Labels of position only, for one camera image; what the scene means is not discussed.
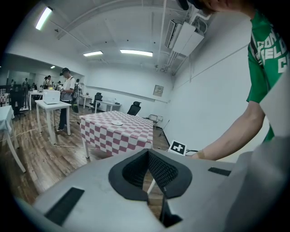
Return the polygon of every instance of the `black mesh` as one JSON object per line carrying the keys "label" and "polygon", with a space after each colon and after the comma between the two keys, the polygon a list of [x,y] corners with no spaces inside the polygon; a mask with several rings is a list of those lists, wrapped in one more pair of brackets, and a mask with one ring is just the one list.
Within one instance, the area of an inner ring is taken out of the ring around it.
{"label": "black mesh", "polygon": [[122,175],[130,184],[143,189],[144,177],[148,169],[148,155],[144,153],[142,156],[127,164]]}
{"label": "black mesh", "polygon": [[176,167],[153,154],[149,154],[149,169],[160,189],[168,185],[178,175]]}

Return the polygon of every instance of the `white box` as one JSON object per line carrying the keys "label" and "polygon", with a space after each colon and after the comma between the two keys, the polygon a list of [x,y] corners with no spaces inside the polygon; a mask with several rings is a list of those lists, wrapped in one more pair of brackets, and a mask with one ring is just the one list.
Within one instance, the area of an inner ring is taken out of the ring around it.
{"label": "white box", "polygon": [[57,90],[43,90],[43,101],[46,104],[57,104],[60,102],[60,91]]}

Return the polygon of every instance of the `table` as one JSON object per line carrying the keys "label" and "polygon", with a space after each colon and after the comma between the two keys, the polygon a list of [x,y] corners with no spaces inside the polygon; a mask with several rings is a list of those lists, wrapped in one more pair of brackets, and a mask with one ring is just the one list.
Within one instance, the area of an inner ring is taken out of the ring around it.
{"label": "table", "polygon": [[0,94],[0,104],[5,103],[7,105],[7,98],[8,98],[8,93],[2,93]]}
{"label": "table", "polygon": [[[10,148],[10,151],[14,159],[16,160],[16,163],[18,164],[18,166],[23,172],[26,172],[24,166],[22,165],[15,151],[15,148],[19,148],[19,144],[18,144],[15,131],[13,128],[13,123],[12,123],[13,118],[14,118],[14,114],[13,114],[12,106],[4,106],[0,108],[0,131],[4,131],[4,135],[6,137],[8,146]],[[15,148],[13,147],[13,144],[10,138],[11,132],[14,139]]]}
{"label": "table", "polygon": [[108,102],[108,101],[96,101],[96,105],[95,105],[95,113],[97,112],[97,103],[104,103],[106,104],[106,111],[112,111],[113,109],[113,106],[118,106],[118,107],[121,107],[121,104],[115,104],[115,103],[112,103],[112,102]]}
{"label": "table", "polygon": [[92,97],[87,96],[87,95],[80,95],[81,98],[83,98],[83,108],[86,107],[86,99],[90,99],[92,101]]}
{"label": "table", "polygon": [[53,115],[53,111],[54,110],[58,110],[58,109],[63,109],[66,108],[67,109],[67,126],[68,126],[68,135],[71,135],[71,128],[70,128],[70,123],[69,123],[69,107],[71,106],[71,104],[65,103],[60,101],[58,104],[46,104],[44,103],[43,100],[36,100],[36,112],[37,112],[37,124],[38,124],[38,129],[39,132],[42,132],[42,126],[41,126],[41,122],[40,122],[40,117],[39,117],[39,107],[45,109],[46,111],[46,120],[47,120],[47,124],[48,124],[48,131],[49,131],[49,136],[50,136],[50,142],[52,144],[55,144],[55,133],[52,130],[51,127],[51,120],[50,120],[50,112],[52,112]]}
{"label": "table", "polygon": [[[153,122],[150,120],[119,111],[83,115],[80,119],[87,158],[87,145],[105,151],[108,155],[120,155],[130,150],[153,146]],[[123,125],[113,125],[112,121],[121,121]]]}
{"label": "table", "polygon": [[29,91],[28,92],[28,98],[29,98],[29,109],[31,111],[31,95],[43,95],[43,92],[33,92],[33,91]]}

